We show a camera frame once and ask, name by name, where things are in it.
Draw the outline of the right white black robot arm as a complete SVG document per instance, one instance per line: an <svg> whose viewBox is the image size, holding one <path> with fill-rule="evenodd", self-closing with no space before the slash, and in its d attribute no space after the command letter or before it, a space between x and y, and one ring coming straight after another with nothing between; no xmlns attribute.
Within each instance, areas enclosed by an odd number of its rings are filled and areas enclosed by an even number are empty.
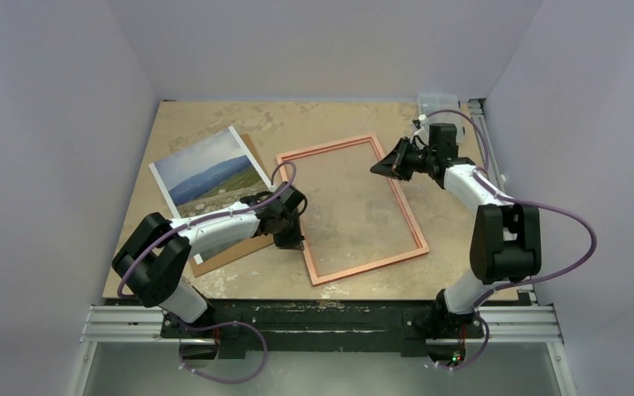
<svg viewBox="0 0 634 396"><path fill-rule="evenodd" d="M459 155L454 139L431 136L424 143L418 136L402 138L370 171L399 181L425 174L475 213L469 270L437 294L431 313L413 321L416 329L449 336L473 322L479 306L495 291L540 271L538 209L504 202L476 164Z"/></svg>

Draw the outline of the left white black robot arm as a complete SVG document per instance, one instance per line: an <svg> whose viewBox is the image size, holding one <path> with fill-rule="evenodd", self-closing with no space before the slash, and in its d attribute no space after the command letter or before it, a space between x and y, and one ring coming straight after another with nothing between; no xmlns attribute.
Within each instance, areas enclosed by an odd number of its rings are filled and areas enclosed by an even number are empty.
<svg viewBox="0 0 634 396"><path fill-rule="evenodd" d="M121 286L144 307L160 307L181 320L192 337L204 337L213 326L211 303L182 281L187 261L203 260L248 241L270 236L279 249L301 250L300 216L306 196L288 182L276 191L245 196L222 210L190 218L145 216L113 257L111 268Z"/></svg>

